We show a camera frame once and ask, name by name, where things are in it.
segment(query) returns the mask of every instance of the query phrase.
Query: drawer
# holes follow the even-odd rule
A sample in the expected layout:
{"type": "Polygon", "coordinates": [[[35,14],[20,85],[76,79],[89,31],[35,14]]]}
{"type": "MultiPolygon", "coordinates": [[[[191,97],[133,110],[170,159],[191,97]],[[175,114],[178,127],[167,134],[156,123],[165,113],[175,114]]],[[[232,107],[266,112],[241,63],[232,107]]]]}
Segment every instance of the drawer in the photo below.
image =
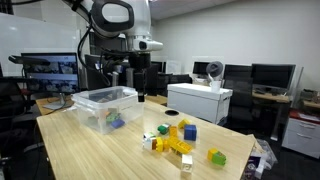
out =
{"type": "Polygon", "coordinates": [[[320,156],[320,139],[287,130],[282,146],[314,158],[320,156]]]}
{"type": "Polygon", "coordinates": [[[317,124],[289,118],[287,129],[320,139],[320,126],[317,124]]]}

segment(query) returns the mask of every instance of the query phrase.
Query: white cabinet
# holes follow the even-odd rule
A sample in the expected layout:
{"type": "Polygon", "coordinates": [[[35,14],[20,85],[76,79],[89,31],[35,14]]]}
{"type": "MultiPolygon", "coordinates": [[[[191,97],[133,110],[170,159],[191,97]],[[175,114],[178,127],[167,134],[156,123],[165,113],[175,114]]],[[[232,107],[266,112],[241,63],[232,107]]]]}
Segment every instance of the white cabinet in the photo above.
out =
{"type": "Polygon", "coordinates": [[[211,92],[210,87],[195,84],[168,85],[167,106],[183,113],[218,124],[228,116],[232,90],[211,92]]]}
{"type": "Polygon", "coordinates": [[[320,125],[300,118],[289,118],[282,147],[319,158],[320,125]]]}

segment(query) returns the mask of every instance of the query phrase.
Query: ceiling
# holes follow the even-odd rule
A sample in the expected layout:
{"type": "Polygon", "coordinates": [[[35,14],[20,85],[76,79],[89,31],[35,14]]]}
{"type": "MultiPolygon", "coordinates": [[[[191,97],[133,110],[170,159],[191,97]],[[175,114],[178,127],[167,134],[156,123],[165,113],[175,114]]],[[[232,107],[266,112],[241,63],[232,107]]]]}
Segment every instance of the ceiling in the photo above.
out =
{"type": "Polygon", "coordinates": [[[149,0],[151,17],[161,20],[235,0],[149,0]]]}

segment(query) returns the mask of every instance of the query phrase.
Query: transparent plastic container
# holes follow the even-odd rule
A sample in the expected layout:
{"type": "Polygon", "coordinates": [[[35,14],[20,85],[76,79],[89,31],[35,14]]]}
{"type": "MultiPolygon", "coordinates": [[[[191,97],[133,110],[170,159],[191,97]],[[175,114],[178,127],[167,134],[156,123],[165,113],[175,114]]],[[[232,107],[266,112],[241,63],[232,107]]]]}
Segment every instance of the transparent plastic container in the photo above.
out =
{"type": "Polygon", "coordinates": [[[102,134],[115,130],[112,121],[107,119],[110,113],[117,114],[125,123],[143,114],[143,104],[138,102],[138,93],[128,87],[83,91],[74,94],[72,100],[77,107],[79,122],[102,134]]]}

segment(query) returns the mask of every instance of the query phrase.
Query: blue block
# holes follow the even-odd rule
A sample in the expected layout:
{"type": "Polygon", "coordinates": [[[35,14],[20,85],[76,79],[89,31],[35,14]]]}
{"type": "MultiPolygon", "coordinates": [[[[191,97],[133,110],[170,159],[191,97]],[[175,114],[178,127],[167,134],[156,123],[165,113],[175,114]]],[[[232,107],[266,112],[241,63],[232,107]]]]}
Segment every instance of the blue block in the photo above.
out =
{"type": "Polygon", "coordinates": [[[197,127],[192,124],[184,125],[184,140],[195,141],[197,139],[197,127]]]}
{"type": "Polygon", "coordinates": [[[117,120],[112,121],[111,126],[117,129],[117,128],[123,126],[124,123],[125,122],[122,119],[117,119],[117,120]]]}

